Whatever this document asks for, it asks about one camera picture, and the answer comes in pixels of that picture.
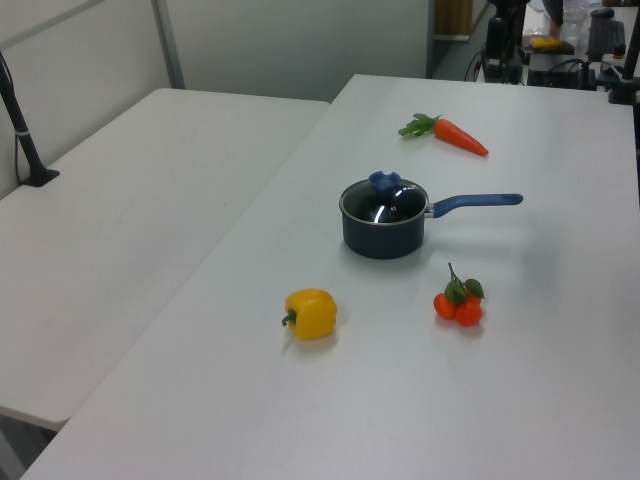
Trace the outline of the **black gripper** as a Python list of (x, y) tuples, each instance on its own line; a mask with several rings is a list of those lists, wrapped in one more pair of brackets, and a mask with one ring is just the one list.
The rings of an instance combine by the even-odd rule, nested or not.
[(512, 56), (515, 39), (521, 31), (525, 2), (519, 0), (490, 0), (496, 12), (489, 19), (485, 53), (481, 54), (482, 74), (485, 83), (520, 83), (521, 58), (515, 54), (503, 63), (500, 57)]

